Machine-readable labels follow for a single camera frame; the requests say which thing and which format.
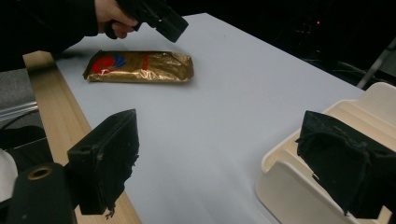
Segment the white table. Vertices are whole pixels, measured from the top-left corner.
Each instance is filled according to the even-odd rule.
[[[140,158],[126,192],[143,223],[277,223],[255,194],[262,157],[300,128],[305,110],[363,91],[208,14],[185,19],[176,43],[144,23],[124,40],[84,38],[56,63],[92,128],[136,109]],[[195,76],[89,83],[82,73],[99,49],[190,54]]]

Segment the black sleeve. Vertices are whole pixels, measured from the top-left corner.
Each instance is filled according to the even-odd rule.
[[[0,59],[60,52],[98,34],[94,0],[0,0],[0,29]]]

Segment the beige container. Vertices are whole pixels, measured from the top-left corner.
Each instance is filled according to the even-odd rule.
[[[343,100],[324,114],[335,117],[375,141],[396,151],[396,88],[387,83],[372,85],[358,100]],[[297,156],[300,130],[279,143],[262,159],[256,193],[262,204],[284,224],[383,223],[391,212],[383,207],[378,219],[344,216],[313,172]]]

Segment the human hand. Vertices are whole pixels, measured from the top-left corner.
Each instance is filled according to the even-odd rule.
[[[116,37],[120,39],[134,31],[134,26],[138,24],[137,20],[122,11],[116,0],[94,1],[99,34],[106,31],[106,27],[111,21],[114,21],[111,23],[111,28]]]

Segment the wooden plank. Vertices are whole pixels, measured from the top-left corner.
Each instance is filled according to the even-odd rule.
[[[61,165],[66,165],[67,150],[89,133],[91,127],[52,56],[47,52],[37,51],[24,55],[23,59],[53,159]],[[105,215],[83,216],[79,208],[76,208],[76,216],[81,224],[141,223],[125,192],[116,201],[116,213],[113,218],[106,219]]]

